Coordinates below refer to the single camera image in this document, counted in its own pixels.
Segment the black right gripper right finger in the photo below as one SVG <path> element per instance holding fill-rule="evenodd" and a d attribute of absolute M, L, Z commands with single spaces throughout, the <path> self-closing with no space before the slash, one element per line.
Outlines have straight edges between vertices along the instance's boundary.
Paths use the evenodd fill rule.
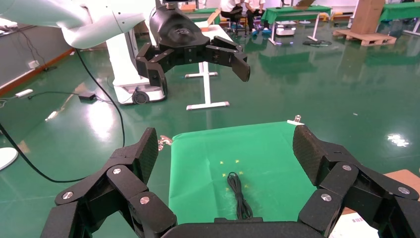
<path fill-rule="evenodd" d="M 342 145 L 318 139 L 305 125 L 295 127 L 292 148 L 316 187 L 299 222 L 327 237 L 348 208 L 381 238 L 419 237 L 420 195 L 415 189 L 362 165 Z"/>

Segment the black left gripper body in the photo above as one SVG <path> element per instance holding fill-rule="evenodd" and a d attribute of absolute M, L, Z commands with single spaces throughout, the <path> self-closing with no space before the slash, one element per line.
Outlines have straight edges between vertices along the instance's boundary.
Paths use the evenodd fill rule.
<path fill-rule="evenodd" d="M 173 50 L 170 65 L 184 65 L 205 61 L 210 38 L 179 9 L 160 6 L 150 17 L 150 28 L 161 52 Z"/>

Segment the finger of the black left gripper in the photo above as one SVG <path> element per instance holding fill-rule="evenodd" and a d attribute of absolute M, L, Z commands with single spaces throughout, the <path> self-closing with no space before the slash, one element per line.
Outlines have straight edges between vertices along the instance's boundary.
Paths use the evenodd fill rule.
<path fill-rule="evenodd" d="M 206 45 L 206 61 L 230 67 L 243 82 L 248 82 L 251 74 L 247 59 L 241 45 L 220 36 L 215 36 Z"/>
<path fill-rule="evenodd" d="M 151 43 L 144 44 L 135 57 L 137 72 L 149 80 L 151 86 L 160 87 L 168 95 L 165 73 L 174 67 L 175 50 L 162 51 Z"/>

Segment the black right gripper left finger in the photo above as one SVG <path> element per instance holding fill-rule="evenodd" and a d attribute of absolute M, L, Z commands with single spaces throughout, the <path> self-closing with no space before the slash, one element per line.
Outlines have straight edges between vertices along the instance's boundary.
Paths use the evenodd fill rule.
<path fill-rule="evenodd" d="M 137 143 L 116 149 L 99 171 L 56 196 L 41 237 L 90 238 L 114 213 L 138 237 L 162 237 L 177 218 L 148 188 L 157 157 L 157 133 L 148 127 Z"/>

